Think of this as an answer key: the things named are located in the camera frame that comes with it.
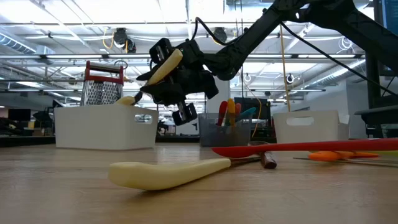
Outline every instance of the white plastic bin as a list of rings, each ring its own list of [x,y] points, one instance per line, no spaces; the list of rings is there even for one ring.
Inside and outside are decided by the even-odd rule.
[[[57,147],[126,150],[155,146],[158,111],[90,105],[56,108],[54,115]]]
[[[348,119],[338,111],[296,111],[274,114],[278,143],[348,140]]]

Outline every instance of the wooden handle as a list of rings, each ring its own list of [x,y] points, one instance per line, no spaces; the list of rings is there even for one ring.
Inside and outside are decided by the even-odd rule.
[[[117,162],[111,164],[108,177],[112,183],[122,187],[163,190],[199,179],[230,165],[229,159],[206,159],[166,165]]]

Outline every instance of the cable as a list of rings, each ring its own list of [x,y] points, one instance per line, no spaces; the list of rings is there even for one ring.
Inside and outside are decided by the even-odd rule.
[[[257,122],[256,122],[256,126],[254,127],[253,134],[251,135],[251,137],[253,138],[257,131],[257,125],[259,124],[258,120],[260,120],[262,103],[261,103],[261,100],[255,96],[255,94],[250,90],[250,88],[246,85],[246,83],[243,80],[242,80],[242,82],[243,82],[244,86],[246,86],[246,88],[249,90],[249,92],[255,97],[255,99],[257,99],[259,101],[259,104],[260,104],[259,116],[257,117]]]
[[[390,93],[391,95],[394,95],[396,97],[398,97],[398,95],[396,93],[394,93],[391,90],[388,90],[387,88],[381,86],[380,84],[376,83],[373,80],[370,80],[368,78],[366,78],[364,75],[361,75],[359,72],[353,70],[352,68],[350,68],[349,66],[339,62],[338,60],[334,59],[333,57],[331,57],[330,55],[328,55],[327,53],[325,53],[323,50],[319,49],[318,47],[314,46],[313,44],[309,43],[308,41],[304,40],[303,38],[301,38],[299,35],[297,35],[295,32],[293,32],[292,30],[290,30],[283,22],[280,23],[285,30],[287,30],[287,32],[289,32],[290,34],[292,34],[292,36],[294,36],[295,38],[297,38],[298,40],[301,40],[302,42],[304,42],[304,44],[307,44],[308,46],[312,47],[313,49],[315,49],[317,52],[321,53],[322,55],[324,55],[325,57],[327,57],[328,59],[332,60],[333,62],[337,63],[338,65],[344,67],[345,69],[347,69],[348,71],[354,73],[355,75],[361,77],[363,80],[366,80],[369,83],[372,83],[373,85],[376,85],[377,87],[379,87],[380,89]]]
[[[102,39],[102,44],[104,45],[104,47],[106,47],[107,49],[111,49],[112,47],[113,47],[113,37],[114,37],[114,32],[112,33],[112,42],[111,42],[111,46],[110,47],[108,47],[106,44],[105,44],[105,39]]]
[[[284,84],[285,84],[285,91],[286,91],[286,101],[287,101],[287,109],[290,112],[290,100],[289,100],[289,90],[287,89],[287,80],[286,80],[286,68],[285,68],[285,47],[284,47],[284,34],[282,32],[282,26],[279,26],[280,29],[280,47],[282,51],[282,64],[284,68]]]
[[[227,42],[227,43],[224,43],[224,42],[220,41],[220,39],[217,38],[217,37],[214,35],[214,33],[209,29],[209,27],[208,27],[199,17],[196,17],[196,18],[195,18],[195,30],[193,31],[193,35],[192,35],[191,40],[193,40],[193,39],[195,38],[195,36],[197,35],[197,32],[198,32],[198,22],[203,26],[203,28],[205,28],[205,30],[207,31],[207,33],[209,33],[209,35],[213,38],[213,40],[214,40],[215,42],[219,43],[219,44],[222,45],[222,46],[231,45],[231,44],[233,44],[233,43],[236,41],[236,39],[237,39],[237,38],[235,38],[235,39],[233,39],[233,40],[231,40],[231,41],[229,41],[229,42]]]
[[[390,87],[390,85],[391,85],[391,83],[392,83],[392,81],[393,81],[394,79],[395,79],[395,77],[392,77],[392,78],[391,78],[391,80],[390,80],[390,82],[388,83],[388,85],[387,85],[386,88],[389,88],[389,87]]]

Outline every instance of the ceiling beam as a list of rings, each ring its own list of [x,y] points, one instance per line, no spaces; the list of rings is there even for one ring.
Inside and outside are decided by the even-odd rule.
[[[70,35],[74,36],[75,38],[77,38],[85,47],[88,47],[90,50],[92,50],[95,53],[99,53],[97,50],[93,49],[89,43],[87,43],[86,41],[84,41],[83,39],[81,39],[77,34],[75,34],[71,29],[69,29],[63,22],[61,22],[55,15],[53,15],[51,12],[49,12],[48,10],[46,10],[45,6],[42,3],[39,3],[35,0],[30,0],[31,3],[33,3],[36,7],[38,7],[39,9],[41,9],[42,11],[46,12],[49,16],[53,17],[56,22],[58,23],[59,26],[63,27]]]

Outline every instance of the computer screen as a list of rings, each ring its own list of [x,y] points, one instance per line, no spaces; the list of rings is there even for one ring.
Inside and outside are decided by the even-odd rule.
[[[8,109],[8,119],[13,121],[30,121],[30,109]]]
[[[262,104],[260,119],[270,119],[271,118],[271,109],[269,106],[269,102],[267,99],[259,99]],[[241,98],[235,97],[235,103],[240,103],[242,105],[242,111],[248,110],[252,107],[257,108],[256,113],[253,115],[253,119],[257,119],[260,112],[260,104],[256,98]]]

